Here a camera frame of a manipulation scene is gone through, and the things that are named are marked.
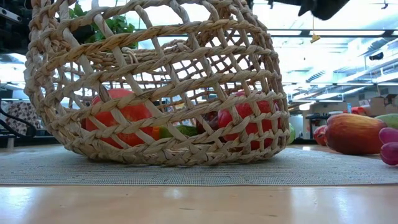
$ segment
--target ceiling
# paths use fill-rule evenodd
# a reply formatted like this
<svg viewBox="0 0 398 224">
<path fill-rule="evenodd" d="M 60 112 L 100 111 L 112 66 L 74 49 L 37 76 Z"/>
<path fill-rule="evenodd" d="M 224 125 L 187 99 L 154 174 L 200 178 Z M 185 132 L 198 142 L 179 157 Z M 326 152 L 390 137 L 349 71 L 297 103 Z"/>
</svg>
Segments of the ceiling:
<svg viewBox="0 0 398 224">
<path fill-rule="evenodd" d="M 114 6 L 115 0 L 99 0 L 100 6 Z M 398 29 L 398 0 L 351 0 L 340 12 L 328 21 L 313 18 L 308 12 L 298 17 L 299 7 L 274 3 L 273 9 L 267 1 L 254 0 L 253 11 L 269 29 L 315 29 L 345 30 L 350 38 L 322 38 L 314 44 L 309 37 L 274 37 L 274 48 L 279 54 L 285 91 L 292 99 L 312 99 L 327 93 L 344 93 L 370 86 L 372 82 L 393 82 L 398 78 L 398 40 L 389 37 L 356 38 L 357 30 Z M 79 0 L 84 11 L 91 8 L 91 0 Z M 126 0 L 118 0 L 123 5 Z M 191 21 L 204 21 L 209 13 L 203 6 L 184 4 Z M 168 6 L 146 9 L 154 26 L 179 24 L 181 19 Z M 136 29 L 145 29 L 136 12 L 126 14 L 128 22 Z M 175 37 L 161 37 L 160 44 Z M 139 48 L 153 48 L 151 41 L 139 43 Z M 382 60 L 370 60 L 369 56 L 383 52 Z M 1 81 L 23 82 L 23 57 L 3 55 L 0 58 Z M 364 86 L 336 86 L 334 83 L 365 83 Z M 333 94 L 321 98 L 333 99 Z"/>
</svg>

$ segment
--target fluorescent light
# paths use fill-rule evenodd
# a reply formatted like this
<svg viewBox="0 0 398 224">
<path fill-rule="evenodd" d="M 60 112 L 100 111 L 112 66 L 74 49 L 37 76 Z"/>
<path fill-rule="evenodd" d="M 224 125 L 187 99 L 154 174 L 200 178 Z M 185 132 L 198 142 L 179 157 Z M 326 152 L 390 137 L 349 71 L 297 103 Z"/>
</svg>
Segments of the fluorescent light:
<svg viewBox="0 0 398 224">
<path fill-rule="evenodd" d="M 298 106 L 301 111 L 306 111 L 310 109 L 310 106 L 313 105 L 315 102 L 311 103 L 304 103 L 303 105 Z"/>
<path fill-rule="evenodd" d="M 352 90 L 348 90 L 348 91 L 344 92 L 344 94 L 352 94 L 352 93 L 355 93 L 355 92 L 357 92 L 359 90 L 363 90 L 364 88 L 365 87 L 359 87 L 359 88 L 355 88 L 355 89 L 352 89 Z"/>
<path fill-rule="evenodd" d="M 292 100 L 292 102 L 311 103 L 315 102 L 315 100 Z"/>
<path fill-rule="evenodd" d="M 374 83 L 337 83 L 337 85 L 371 86 L 374 85 Z"/>
<path fill-rule="evenodd" d="M 328 98 L 332 98 L 332 97 L 338 96 L 340 94 L 341 93 L 325 93 L 325 94 L 322 94 L 322 95 L 319 95 L 319 96 L 315 97 L 315 99 L 324 100 L 324 99 L 328 99 Z"/>
<path fill-rule="evenodd" d="M 4 86 L 8 86 L 8 87 L 12 87 L 12 88 L 17 88 L 17 89 L 20 89 L 20 90 L 23 90 L 23 89 L 25 88 L 25 85 L 19 86 L 19 85 L 14 85 L 14 84 L 11 84 L 11 83 L 6 83 Z"/>
<path fill-rule="evenodd" d="M 393 80 L 393 79 L 396 79 L 396 78 L 398 78 L 398 72 L 394 72 L 394 73 L 391 73 L 391 74 L 382 75 L 380 77 L 374 78 L 373 82 L 380 83 L 380 82 Z"/>
<path fill-rule="evenodd" d="M 310 85 L 333 85 L 333 83 L 309 83 Z"/>
<path fill-rule="evenodd" d="M 337 103 L 337 102 L 343 102 L 343 100 L 320 100 L 319 102 L 321 102 L 321 103 Z"/>
<path fill-rule="evenodd" d="M 270 35 L 300 35 L 301 30 L 268 30 Z"/>
<path fill-rule="evenodd" d="M 12 100 L 12 101 L 27 100 L 27 101 L 29 101 L 29 99 L 10 99 L 10 98 L 5 98 L 5 99 L 1 99 L 1 100 Z"/>
<path fill-rule="evenodd" d="M 398 86 L 398 83 L 378 83 L 380 86 Z"/>
<path fill-rule="evenodd" d="M 296 94 L 299 92 L 298 90 L 284 90 L 284 91 L 286 94 L 290 94 L 290 95 L 293 95 L 293 94 Z"/>
<path fill-rule="evenodd" d="M 345 77 L 345 78 L 342 78 L 340 81 L 341 81 L 342 83 L 349 82 L 349 81 L 353 81 L 354 79 L 359 78 L 359 77 L 361 77 L 361 76 L 363 76 L 363 75 L 364 75 L 363 72 L 358 72 L 358 73 L 355 73 L 355 74 L 353 74 L 353 75 L 350 75 L 350 76 L 347 76 L 347 77 Z"/>
<path fill-rule="evenodd" d="M 293 101 L 294 100 L 299 100 L 299 99 L 302 99 L 302 98 L 306 98 L 306 97 L 310 97 L 310 96 L 313 96 L 313 95 L 315 95 L 316 93 L 302 93 L 302 94 L 299 94 L 299 95 L 295 95 L 294 97 L 293 97 Z"/>
<path fill-rule="evenodd" d="M 384 30 L 316 30 L 316 35 L 382 35 Z"/>
</svg>

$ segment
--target black cable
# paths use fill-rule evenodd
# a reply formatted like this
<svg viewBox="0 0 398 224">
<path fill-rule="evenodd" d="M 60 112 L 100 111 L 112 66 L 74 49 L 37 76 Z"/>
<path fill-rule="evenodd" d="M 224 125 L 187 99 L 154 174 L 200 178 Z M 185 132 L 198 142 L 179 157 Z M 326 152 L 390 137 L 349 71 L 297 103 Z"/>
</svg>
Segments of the black cable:
<svg viewBox="0 0 398 224">
<path fill-rule="evenodd" d="M 6 112 L 4 112 L 2 110 L 1 106 L 0 106 L 0 113 L 3 114 L 4 116 L 8 117 L 8 118 L 11 118 L 11 119 L 14 119 L 16 121 L 22 122 L 22 123 L 28 125 L 31 128 L 31 134 L 30 135 L 19 134 L 18 132 L 14 131 L 10 126 L 8 126 L 3 120 L 0 119 L 0 124 L 5 129 L 7 129 L 7 131 L 9 131 L 11 134 L 13 134 L 13 135 L 15 135 L 17 137 L 20 137 L 20 138 L 25 138 L 25 139 L 26 138 L 32 138 L 32 137 L 34 137 L 36 135 L 37 130 L 36 130 L 36 127 L 33 124 L 30 124 L 29 122 L 24 121 L 23 119 L 20 119 L 20 118 L 17 118 L 17 117 L 14 117 L 14 116 L 11 116 L 11 115 L 7 114 Z"/>
<path fill-rule="evenodd" d="M 388 3 L 386 3 L 386 0 L 384 0 L 384 7 L 382 7 L 381 9 L 387 9 L 388 7 Z"/>
</svg>

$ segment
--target ceiling light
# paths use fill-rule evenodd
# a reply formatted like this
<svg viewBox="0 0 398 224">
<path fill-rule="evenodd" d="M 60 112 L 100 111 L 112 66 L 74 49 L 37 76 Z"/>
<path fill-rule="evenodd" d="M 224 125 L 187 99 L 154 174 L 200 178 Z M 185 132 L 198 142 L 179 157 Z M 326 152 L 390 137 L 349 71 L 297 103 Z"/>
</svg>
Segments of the ceiling light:
<svg viewBox="0 0 398 224">
<path fill-rule="evenodd" d="M 328 99 L 328 98 L 332 98 L 332 97 L 338 96 L 340 94 L 341 93 L 325 93 L 325 94 L 322 94 L 322 95 L 319 95 L 319 96 L 315 97 L 315 99 L 324 100 L 324 99 Z"/>
<path fill-rule="evenodd" d="M 11 53 L 9 55 L 11 57 L 14 57 L 14 58 L 18 59 L 18 61 L 20 61 L 20 62 L 26 62 L 26 56 L 25 55 L 21 55 L 21 54 L 17 54 L 17 53 Z"/>
<path fill-rule="evenodd" d="M 378 83 L 380 86 L 398 86 L 398 83 Z"/>
<path fill-rule="evenodd" d="M 374 83 L 336 83 L 337 85 L 349 85 L 349 86 L 371 86 Z"/>
<path fill-rule="evenodd" d="M 296 93 L 299 92 L 297 90 L 284 90 L 284 91 L 285 91 L 286 94 L 290 94 L 290 95 L 293 95 L 293 94 L 296 94 Z"/>
<path fill-rule="evenodd" d="M 337 103 L 337 102 L 343 102 L 343 100 L 320 100 L 320 103 Z"/>
<path fill-rule="evenodd" d="M 309 83 L 310 85 L 333 85 L 333 83 Z"/>
<path fill-rule="evenodd" d="M 388 62 L 384 62 L 382 64 L 375 65 L 375 66 L 373 66 L 371 68 L 371 70 L 372 71 L 373 70 L 379 70 L 380 68 L 386 66 L 387 64 L 395 63 L 395 62 L 398 62 L 398 56 L 391 56 L 390 60 Z M 349 81 L 353 81 L 353 80 L 355 80 L 355 79 L 357 79 L 357 78 L 359 78 L 359 77 L 361 77 L 363 75 L 367 75 L 368 73 L 369 73 L 369 70 L 358 72 L 358 73 L 355 73 L 353 75 L 349 75 L 349 76 L 347 76 L 345 78 L 342 78 L 341 80 L 339 80 L 339 82 L 340 83 L 346 83 L 346 82 L 349 82 Z"/>
<path fill-rule="evenodd" d="M 311 103 L 315 102 L 315 100 L 292 100 L 292 102 Z"/>
<path fill-rule="evenodd" d="M 396 78 L 398 78 L 398 72 L 394 72 L 394 73 L 387 74 L 387 75 L 382 75 L 380 77 L 372 79 L 372 81 L 375 82 L 375 83 L 380 83 L 380 82 L 393 80 L 393 79 L 396 79 Z"/>
<path fill-rule="evenodd" d="M 17 89 L 20 89 L 20 90 L 23 90 L 24 88 L 25 88 L 25 85 L 14 85 L 14 84 L 11 84 L 11 83 L 7 83 L 7 84 L 5 84 L 5 86 L 8 86 L 8 87 L 11 87 L 11 88 L 17 88 Z"/>
<path fill-rule="evenodd" d="M 300 35 L 301 30 L 268 30 L 270 35 Z"/>
<path fill-rule="evenodd" d="M 7 100 L 7 101 L 18 101 L 18 100 L 23 100 L 23 101 L 29 101 L 29 99 L 9 99 L 9 98 L 6 98 L 6 99 L 1 99 L 1 100 Z"/>
<path fill-rule="evenodd" d="M 316 93 L 302 93 L 302 94 L 293 96 L 293 100 L 299 100 L 299 99 L 302 99 L 302 98 L 313 96 L 315 94 Z"/>
<path fill-rule="evenodd" d="M 313 105 L 315 102 L 311 103 L 304 103 L 303 105 L 298 106 L 301 111 L 306 111 L 310 109 L 310 106 Z"/>
<path fill-rule="evenodd" d="M 359 88 L 355 88 L 352 90 L 348 90 L 348 91 L 344 92 L 344 94 L 352 94 L 352 93 L 355 93 L 356 91 L 363 90 L 364 88 L 365 87 L 359 87 Z"/>
<path fill-rule="evenodd" d="M 317 35 L 382 35 L 384 30 L 316 30 Z"/>
</svg>

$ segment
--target mango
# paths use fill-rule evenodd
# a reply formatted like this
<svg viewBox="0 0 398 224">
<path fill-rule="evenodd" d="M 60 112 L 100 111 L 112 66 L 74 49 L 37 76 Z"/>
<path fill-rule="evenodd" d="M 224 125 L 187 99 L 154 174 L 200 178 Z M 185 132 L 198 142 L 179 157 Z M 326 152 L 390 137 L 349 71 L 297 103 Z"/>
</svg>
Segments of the mango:
<svg viewBox="0 0 398 224">
<path fill-rule="evenodd" d="M 389 128 L 398 129 L 398 114 L 385 114 L 375 118 L 384 121 Z"/>
<path fill-rule="evenodd" d="M 378 154 L 382 146 L 379 132 L 387 124 L 379 119 L 356 114 L 338 114 L 327 121 L 326 144 L 349 155 Z"/>
</svg>

